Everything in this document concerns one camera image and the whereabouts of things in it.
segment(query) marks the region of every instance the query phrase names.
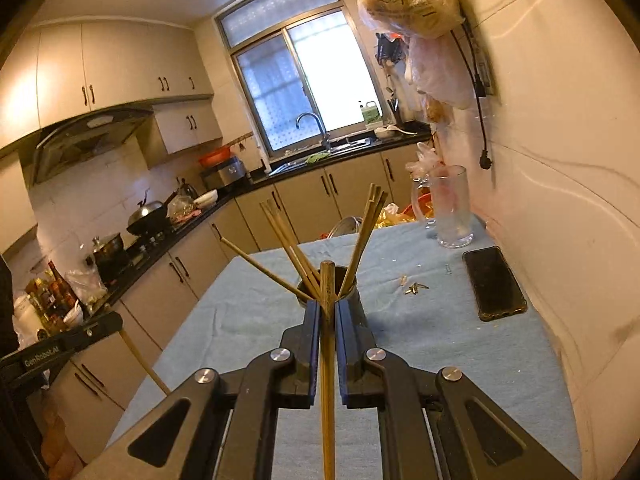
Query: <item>frosted glass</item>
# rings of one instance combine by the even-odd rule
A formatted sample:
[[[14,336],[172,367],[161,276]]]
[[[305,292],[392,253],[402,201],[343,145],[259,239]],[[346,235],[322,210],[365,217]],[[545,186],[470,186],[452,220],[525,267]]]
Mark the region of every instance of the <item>frosted glass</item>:
[[[338,0],[254,0],[221,20],[230,46],[236,46],[263,30]]]
[[[328,131],[361,123],[360,102],[380,102],[360,47],[341,11],[289,29]]]
[[[272,150],[319,135],[315,121],[296,128],[297,116],[312,108],[282,36],[243,52],[238,65]]]

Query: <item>faucet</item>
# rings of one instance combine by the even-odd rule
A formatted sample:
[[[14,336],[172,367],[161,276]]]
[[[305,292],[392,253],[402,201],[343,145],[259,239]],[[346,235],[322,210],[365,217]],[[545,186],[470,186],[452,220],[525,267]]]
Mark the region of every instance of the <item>faucet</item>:
[[[318,129],[320,130],[320,136],[322,137],[322,140],[320,141],[322,146],[328,151],[331,151],[331,144],[329,143],[329,135],[326,132],[326,128],[324,127],[324,124],[322,123],[320,117],[318,117],[315,113],[312,112],[303,112],[301,113],[297,118],[296,118],[296,128],[300,129],[300,119],[302,119],[302,117],[304,117],[305,115],[308,115],[310,117],[313,117],[316,120],[316,123],[318,123]]]

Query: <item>light blue tablecloth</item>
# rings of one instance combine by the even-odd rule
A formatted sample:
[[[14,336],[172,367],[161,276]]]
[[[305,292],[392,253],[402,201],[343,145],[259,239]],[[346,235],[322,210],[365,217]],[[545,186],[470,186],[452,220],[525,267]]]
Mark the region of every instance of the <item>light blue tablecloth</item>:
[[[460,250],[441,248],[418,224],[375,231],[358,269],[358,290],[376,341],[409,365],[437,371],[458,366],[578,477],[580,449],[562,371],[540,316],[525,314],[484,323],[478,319],[462,253],[493,245],[474,221],[475,239]],[[319,264],[347,265],[355,235],[305,244]],[[296,282],[283,250],[256,254],[279,276]],[[400,276],[429,287],[404,295]],[[302,322],[293,294],[236,257],[209,288],[162,353],[154,369],[170,388],[198,368],[242,368],[276,348],[284,329]],[[375,410],[347,410],[336,380],[337,478],[382,478]],[[162,400],[147,378],[113,433],[123,434]],[[319,398],[311,410],[280,410],[274,480],[322,477]]]

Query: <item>power cord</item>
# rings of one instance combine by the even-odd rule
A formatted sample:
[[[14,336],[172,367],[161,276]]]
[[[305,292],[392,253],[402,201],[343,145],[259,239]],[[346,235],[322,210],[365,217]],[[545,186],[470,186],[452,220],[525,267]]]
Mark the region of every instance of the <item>power cord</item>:
[[[474,65],[474,73],[471,73],[471,67],[469,66],[469,63],[466,60],[465,53],[462,52],[462,47],[458,42],[458,38],[456,38],[456,35],[453,33],[453,30],[451,31],[451,35],[453,36],[453,41],[455,41],[456,45],[458,46],[458,50],[460,51],[460,56],[462,56],[462,60],[465,62],[466,71],[468,72],[469,77],[471,78],[471,84],[474,87],[474,95],[476,96],[476,105],[478,106],[478,116],[480,118],[480,129],[482,130],[482,140],[484,142],[484,147],[482,148],[482,153],[480,155],[479,163],[480,163],[480,167],[483,170],[488,170],[493,165],[493,162],[489,158],[489,153],[486,146],[486,131],[484,130],[484,119],[482,118],[482,107],[480,105],[480,98],[486,97],[486,90],[484,89],[484,83],[482,82],[482,79],[480,78],[480,74],[478,73],[478,64],[476,63],[476,53],[474,52],[473,45],[471,44],[471,38],[469,37],[469,33],[466,31],[466,28],[464,25],[462,26],[462,30],[464,31],[466,40],[469,43],[469,50],[471,51],[471,59]]]

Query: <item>cabinet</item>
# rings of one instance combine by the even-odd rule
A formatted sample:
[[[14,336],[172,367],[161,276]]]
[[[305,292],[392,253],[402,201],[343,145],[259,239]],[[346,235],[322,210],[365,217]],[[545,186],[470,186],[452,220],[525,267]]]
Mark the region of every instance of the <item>cabinet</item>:
[[[40,128],[36,70],[40,32],[26,32],[0,70],[0,148]]]
[[[279,207],[282,207],[278,191],[273,185],[261,187],[236,198],[236,203],[242,212],[242,216],[261,251],[281,247],[278,237],[271,229],[264,212],[260,208],[260,202],[266,202],[270,198],[275,200]]]
[[[385,170],[377,153],[359,156],[324,168],[340,216],[362,216],[366,206],[369,185],[382,186],[389,193]],[[389,195],[386,203],[392,201]]]
[[[150,42],[143,23],[82,24],[81,60],[93,110],[162,97],[149,55]]]
[[[328,233],[340,221],[330,186],[323,169],[275,185],[300,243],[319,240],[322,233]]]
[[[147,25],[149,56],[156,77],[164,83],[164,97],[211,94],[213,88],[204,69],[192,30]]]
[[[153,110],[154,118],[136,131],[150,168],[164,162],[171,153],[222,136],[208,99],[155,105]]]
[[[43,28],[38,51],[40,126],[85,114],[91,111],[91,106],[92,94],[82,66],[81,25]]]
[[[418,160],[416,151],[415,144],[409,144],[380,153],[394,203],[398,205],[400,210],[411,203],[413,183],[411,175],[404,168],[404,165]]]
[[[175,244],[169,254],[198,298],[204,295],[228,264],[226,254],[208,222],[203,222]]]
[[[249,227],[244,221],[235,200],[231,200],[213,213],[212,218],[209,219],[209,224],[215,224],[223,237],[241,248],[245,253],[258,252],[258,245],[255,243],[254,237],[249,231]],[[221,244],[221,247],[222,252],[226,254],[229,261],[236,256],[236,253],[226,245]]]
[[[182,270],[165,254],[121,301],[151,339],[164,349],[198,298],[189,288]]]
[[[122,316],[124,330],[149,365],[160,357],[160,347],[145,333],[121,302],[115,311]],[[125,345],[120,334],[112,334],[73,357],[81,377],[123,409],[146,377],[146,372]]]
[[[65,433],[82,460],[89,463],[107,445],[124,410],[93,387],[68,362],[51,385],[49,395],[65,421]]]

